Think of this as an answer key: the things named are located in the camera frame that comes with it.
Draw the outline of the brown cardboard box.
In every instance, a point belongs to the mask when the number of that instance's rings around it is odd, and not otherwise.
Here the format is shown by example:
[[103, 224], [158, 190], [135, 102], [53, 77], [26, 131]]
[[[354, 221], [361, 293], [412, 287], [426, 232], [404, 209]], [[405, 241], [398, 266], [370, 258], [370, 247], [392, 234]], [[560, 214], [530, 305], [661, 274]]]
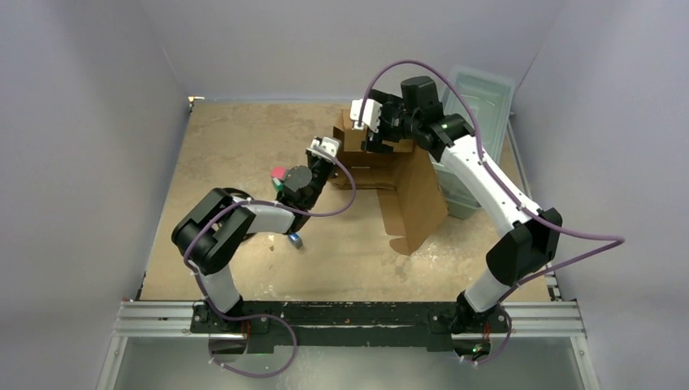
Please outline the brown cardboard box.
[[336, 115], [332, 134], [340, 141], [337, 158], [357, 189], [376, 191], [390, 247], [414, 253], [449, 215], [427, 152], [409, 140], [392, 143], [391, 154], [360, 150], [365, 133], [353, 129], [348, 109]]

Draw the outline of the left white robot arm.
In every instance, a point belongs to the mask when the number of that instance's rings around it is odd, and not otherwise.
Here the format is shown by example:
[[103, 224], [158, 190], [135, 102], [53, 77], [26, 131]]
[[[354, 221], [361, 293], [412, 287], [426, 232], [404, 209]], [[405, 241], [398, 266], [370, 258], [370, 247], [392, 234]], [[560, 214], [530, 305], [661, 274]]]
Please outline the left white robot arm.
[[210, 321], [221, 332], [233, 332], [252, 315], [230, 271], [241, 244], [258, 233], [291, 235], [315, 216], [312, 209], [340, 162], [336, 152], [310, 147], [307, 164], [288, 170], [274, 201], [237, 197], [229, 188], [214, 188], [175, 226], [171, 241], [192, 272]]

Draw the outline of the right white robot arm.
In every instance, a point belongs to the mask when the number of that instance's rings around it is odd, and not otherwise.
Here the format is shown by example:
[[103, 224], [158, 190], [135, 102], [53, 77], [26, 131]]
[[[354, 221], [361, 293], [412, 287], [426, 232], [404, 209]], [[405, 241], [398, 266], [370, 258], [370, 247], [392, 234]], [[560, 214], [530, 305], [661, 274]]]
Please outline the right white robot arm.
[[401, 82], [401, 95], [371, 90], [354, 100], [349, 118], [366, 131], [361, 148], [390, 154], [392, 144], [412, 140], [452, 172], [487, 211], [500, 236], [487, 252], [486, 271], [457, 297], [448, 329], [474, 331], [488, 320], [508, 291], [535, 274], [556, 253], [562, 225], [554, 208], [543, 210], [500, 170], [492, 168], [477, 128], [460, 114], [447, 114], [428, 76]]

